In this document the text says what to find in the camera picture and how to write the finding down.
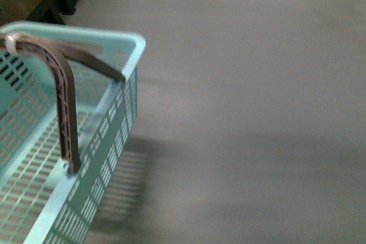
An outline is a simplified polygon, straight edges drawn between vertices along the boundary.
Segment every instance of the grid pattern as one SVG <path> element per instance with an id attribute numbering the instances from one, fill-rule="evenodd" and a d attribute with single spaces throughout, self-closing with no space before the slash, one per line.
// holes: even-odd
<path id="1" fill-rule="evenodd" d="M 101 203 L 102 196 L 110 182 L 112 173 L 116 168 L 118 158 L 121 155 L 123 145 L 127 140 L 129 131 L 136 117 L 137 102 L 131 100 L 131 98 L 132 94 L 136 93 L 137 87 L 136 83 L 132 83 L 132 81 L 136 81 L 136 70 L 133 74 L 133 78 L 125 84 L 123 92 L 121 91 L 117 94 L 106 114 L 105 119 L 103 119 L 101 123 L 100 130 L 97 131 L 95 136 L 92 138 L 92 142 L 89 147 L 90 153 L 86 153 L 81 156 L 85 164 L 69 194 L 67 202 L 64 204 L 62 211 L 58 215 L 44 243 L 82 243 L 85 239 L 86 233 L 92 224 L 93 217 Z M 124 103 L 123 107 L 126 109 L 126 115 L 117 132 L 111 133 L 108 131 L 109 124 L 115 117 L 115 109 L 120 107 L 122 103 Z M 101 141 L 106 134 L 114 135 L 113 143 L 108 148 L 100 148 Z M 91 158 L 95 153 L 104 154 L 105 159 L 100 172 L 94 180 L 90 194 L 87 196 L 87 199 L 83 204 L 83 208 L 79 212 L 73 208 L 72 199 L 77 195 L 79 186 L 83 184 L 83 176 L 89 167 L 88 163 L 92 161 Z"/>
<path id="2" fill-rule="evenodd" d="M 0 110 L 0 167 L 6 163 L 51 106 L 51 101 L 33 78 L 23 61 L 9 53 L 0 53 L 0 77 L 17 98 Z"/>
<path id="3" fill-rule="evenodd" d="M 77 113 L 79 135 L 89 117 L 89 113 Z M 45 182 L 59 158 L 58 125 L 54 118 L 0 191 L 3 243 L 23 243 L 53 191 Z"/>

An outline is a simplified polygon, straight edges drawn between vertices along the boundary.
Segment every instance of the plastic basket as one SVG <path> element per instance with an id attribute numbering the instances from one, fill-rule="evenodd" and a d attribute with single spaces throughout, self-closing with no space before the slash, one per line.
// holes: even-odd
<path id="1" fill-rule="evenodd" d="M 70 61 L 81 167 L 68 174 L 47 67 L 0 51 L 0 243 L 82 243 L 136 118 L 136 66 L 145 41 L 133 33 L 30 22 L 0 31 L 72 42 L 126 78 L 113 82 Z"/>

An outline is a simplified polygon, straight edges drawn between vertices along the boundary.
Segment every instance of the basket handle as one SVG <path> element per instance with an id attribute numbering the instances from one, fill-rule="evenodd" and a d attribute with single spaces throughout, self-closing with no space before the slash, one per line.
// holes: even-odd
<path id="1" fill-rule="evenodd" d="M 0 49 L 11 54 L 18 51 L 37 56 L 52 73 L 57 102 L 57 117 L 61 158 L 69 162 L 71 173 L 80 168 L 74 76 L 66 58 L 79 62 L 107 77 L 125 82 L 125 77 L 100 59 L 67 42 L 51 41 L 22 34 L 0 34 Z"/>

